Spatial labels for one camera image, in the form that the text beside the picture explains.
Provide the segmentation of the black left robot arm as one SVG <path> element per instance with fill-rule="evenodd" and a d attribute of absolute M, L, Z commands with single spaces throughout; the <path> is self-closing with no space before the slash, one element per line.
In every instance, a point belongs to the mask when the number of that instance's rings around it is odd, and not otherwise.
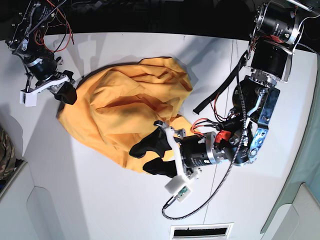
<path fill-rule="evenodd" d="M 242 166 L 257 158 L 269 130 L 269 123 L 280 91 L 278 82 L 287 82 L 292 57 L 304 30 L 304 21 L 315 8 L 299 0 L 272 0 L 259 6 L 247 50 L 227 79 L 194 110 L 214 108 L 220 94 L 233 80 L 232 108 L 227 116 L 215 120 L 201 118 L 191 127 L 192 135 L 176 130 L 162 121 L 155 130 L 129 151 L 140 159 L 147 152 L 157 158 L 143 169 L 153 175 L 173 178 L 191 176 L 196 168 L 230 161 Z"/>

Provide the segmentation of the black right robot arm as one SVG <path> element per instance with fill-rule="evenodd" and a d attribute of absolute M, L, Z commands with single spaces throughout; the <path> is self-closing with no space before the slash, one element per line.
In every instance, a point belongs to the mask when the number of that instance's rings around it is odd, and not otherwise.
<path fill-rule="evenodd" d="M 11 23 L 6 45 L 14 56 L 22 61 L 27 77 L 24 89 L 20 90 L 19 102 L 26 107 L 37 104 L 38 94 L 48 90 L 64 104 L 73 105 L 77 100 L 73 72 L 59 71 L 63 62 L 55 54 L 66 49 L 61 43 L 54 49 L 45 44 L 45 35 L 52 22 L 65 27 L 63 40 L 73 42 L 73 32 L 62 5 L 63 0 L 31 0 L 25 11 L 16 14 Z"/>

